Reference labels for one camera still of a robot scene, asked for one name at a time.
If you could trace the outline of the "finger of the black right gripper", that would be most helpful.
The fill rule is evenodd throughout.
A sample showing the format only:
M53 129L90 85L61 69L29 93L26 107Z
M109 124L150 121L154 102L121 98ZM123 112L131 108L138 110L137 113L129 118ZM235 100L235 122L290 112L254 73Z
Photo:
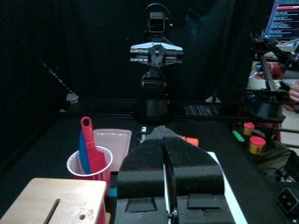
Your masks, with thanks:
M157 59L158 59L158 56L157 56L157 47L158 45L154 45L151 48L150 48L150 54L151 54L151 65L153 67L158 67L158 62L157 62Z
M158 47L158 56L157 56L157 67L163 67L165 66L165 54L166 54L166 49L162 45Z

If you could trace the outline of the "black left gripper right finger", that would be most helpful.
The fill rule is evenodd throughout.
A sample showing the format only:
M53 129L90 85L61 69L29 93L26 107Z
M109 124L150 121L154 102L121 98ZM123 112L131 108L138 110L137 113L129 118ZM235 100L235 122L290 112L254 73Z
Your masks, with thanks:
M162 129L163 163L173 224L235 224L221 166L209 152Z

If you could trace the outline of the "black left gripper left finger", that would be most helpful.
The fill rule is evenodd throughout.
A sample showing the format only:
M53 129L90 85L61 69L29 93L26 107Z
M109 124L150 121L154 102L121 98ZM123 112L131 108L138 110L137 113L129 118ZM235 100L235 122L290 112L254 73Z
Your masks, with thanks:
M170 224L166 136L166 127L157 127L126 156L118 172L115 224Z

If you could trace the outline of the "person's hand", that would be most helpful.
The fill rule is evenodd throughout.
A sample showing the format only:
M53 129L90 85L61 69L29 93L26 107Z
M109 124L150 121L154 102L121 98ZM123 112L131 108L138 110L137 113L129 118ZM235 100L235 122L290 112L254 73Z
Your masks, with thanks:
M299 82L291 85L289 94L291 100L299 102Z

